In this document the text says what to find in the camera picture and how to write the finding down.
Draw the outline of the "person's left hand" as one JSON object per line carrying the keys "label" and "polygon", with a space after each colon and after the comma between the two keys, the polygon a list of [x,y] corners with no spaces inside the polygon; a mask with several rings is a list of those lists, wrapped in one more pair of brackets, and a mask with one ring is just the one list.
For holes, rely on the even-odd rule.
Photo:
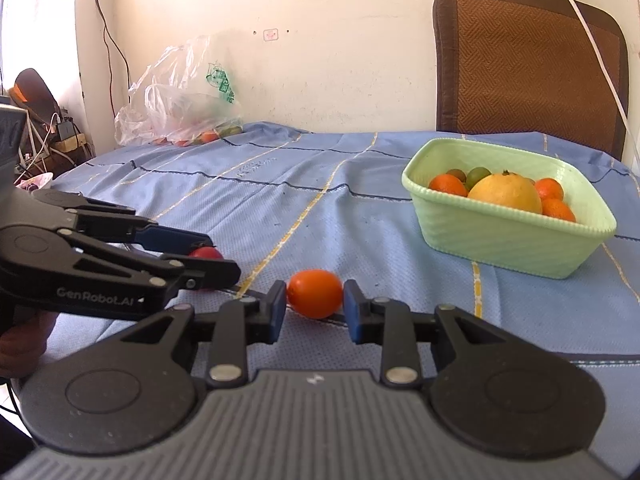
{"label": "person's left hand", "polygon": [[6,379],[26,377],[37,368],[46,353],[58,314],[39,312],[29,321],[14,326],[0,339],[1,377]]}

